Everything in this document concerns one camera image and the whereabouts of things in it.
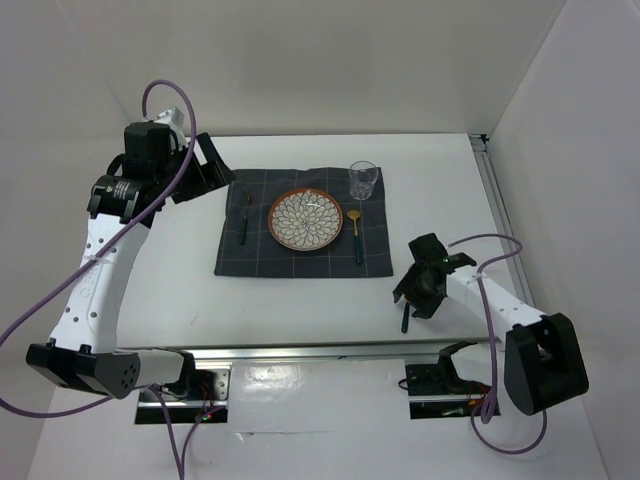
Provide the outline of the gold knife green handle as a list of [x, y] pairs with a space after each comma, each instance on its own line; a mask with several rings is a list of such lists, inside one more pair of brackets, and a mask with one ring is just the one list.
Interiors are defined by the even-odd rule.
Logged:
[[409, 328], [409, 320], [411, 318], [411, 304], [408, 300], [405, 301], [403, 315], [401, 320], [401, 333], [407, 334]]

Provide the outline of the gold spoon green handle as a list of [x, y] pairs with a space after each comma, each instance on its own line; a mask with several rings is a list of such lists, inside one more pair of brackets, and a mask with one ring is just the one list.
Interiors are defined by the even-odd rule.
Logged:
[[349, 210], [347, 212], [347, 217], [353, 222], [354, 226], [354, 248], [355, 248], [355, 258], [356, 263], [358, 265], [362, 265], [364, 261], [362, 243], [360, 238], [360, 230], [358, 226], [358, 221], [361, 217], [361, 212], [359, 210]]

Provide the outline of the gold fork green handle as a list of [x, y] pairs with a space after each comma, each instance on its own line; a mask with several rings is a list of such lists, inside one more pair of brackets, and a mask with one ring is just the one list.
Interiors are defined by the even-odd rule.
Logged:
[[241, 246], [244, 246], [246, 244], [248, 223], [249, 223], [249, 208], [252, 205], [252, 197], [248, 188], [244, 187], [243, 192], [245, 194], [246, 204], [244, 206], [244, 213], [243, 213], [242, 222], [241, 222], [239, 235], [238, 235], [238, 242]]

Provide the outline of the clear drinking glass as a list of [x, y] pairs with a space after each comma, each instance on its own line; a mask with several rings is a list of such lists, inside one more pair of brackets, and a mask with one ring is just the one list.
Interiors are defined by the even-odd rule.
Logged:
[[349, 167], [350, 194], [355, 200], [369, 199], [379, 176], [378, 168], [368, 161], [357, 161]]

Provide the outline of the dark grey checked cloth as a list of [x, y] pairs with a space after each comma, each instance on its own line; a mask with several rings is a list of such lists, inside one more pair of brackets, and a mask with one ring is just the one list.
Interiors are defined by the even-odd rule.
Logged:
[[[216, 276], [256, 278], [381, 278], [393, 275], [386, 218], [384, 176], [379, 173], [372, 196], [356, 201], [350, 194], [349, 170], [321, 167], [296, 169], [237, 169], [226, 197], [226, 218], [214, 268]], [[246, 244], [238, 242], [246, 204], [243, 188], [251, 193]], [[338, 237], [328, 246], [296, 252], [271, 235], [267, 215], [284, 193], [309, 187], [331, 195], [344, 213], [359, 210], [364, 261], [356, 263], [353, 222], [343, 221]]]

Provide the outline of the floral patterned plate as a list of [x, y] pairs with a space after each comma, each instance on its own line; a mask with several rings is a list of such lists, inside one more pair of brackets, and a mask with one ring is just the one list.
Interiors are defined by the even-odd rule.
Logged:
[[322, 249], [331, 244], [343, 226], [343, 213], [328, 193], [314, 188], [294, 189], [271, 206], [267, 223], [274, 239], [298, 252]]

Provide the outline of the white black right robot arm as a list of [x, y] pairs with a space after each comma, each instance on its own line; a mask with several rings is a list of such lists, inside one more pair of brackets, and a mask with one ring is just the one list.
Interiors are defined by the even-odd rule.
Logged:
[[409, 317], [432, 318], [446, 299], [483, 320], [489, 334], [491, 379], [498, 375], [500, 342], [503, 385], [513, 405], [531, 416], [585, 394], [589, 379], [572, 321], [526, 304], [485, 274], [490, 265], [523, 250], [519, 240], [497, 237], [512, 242], [514, 249], [481, 264], [464, 252], [449, 253], [434, 233], [412, 240], [413, 264], [393, 290], [393, 299], [408, 305], [404, 323]]

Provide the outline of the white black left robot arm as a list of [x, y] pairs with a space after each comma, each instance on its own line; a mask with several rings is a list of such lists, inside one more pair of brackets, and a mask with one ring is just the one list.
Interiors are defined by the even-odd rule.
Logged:
[[135, 259], [154, 216], [133, 220], [187, 167], [171, 192], [182, 203], [229, 185], [235, 178], [210, 136], [195, 138], [193, 156], [176, 128], [137, 122], [124, 131], [118, 155], [92, 186], [86, 246], [87, 267], [75, 281], [58, 324], [43, 344], [32, 344], [27, 364], [63, 388], [122, 399], [134, 389], [162, 385], [176, 399], [196, 390], [192, 354], [169, 348], [120, 349], [117, 324]]

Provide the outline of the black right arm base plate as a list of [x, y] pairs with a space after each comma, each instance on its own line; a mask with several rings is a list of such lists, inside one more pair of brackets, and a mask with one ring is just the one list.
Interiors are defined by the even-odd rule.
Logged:
[[434, 363], [407, 364], [397, 386], [408, 395], [412, 420], [469, 417], [490, 389], [479, 382], [448, 378]]

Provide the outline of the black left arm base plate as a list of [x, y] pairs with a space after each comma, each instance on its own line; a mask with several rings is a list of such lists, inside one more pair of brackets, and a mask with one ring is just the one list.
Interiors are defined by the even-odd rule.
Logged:
[[[228, 420], [231, 366], [229, 364], [203, 364], [198, 366], [194, 379], [186, 392], [177, 393], [168, 387], [158, 389], [172, 424], [223, 424]], [[157, 397], [145, 390], [139, 394], [136, 425], [165, 424], [164, 413]]]

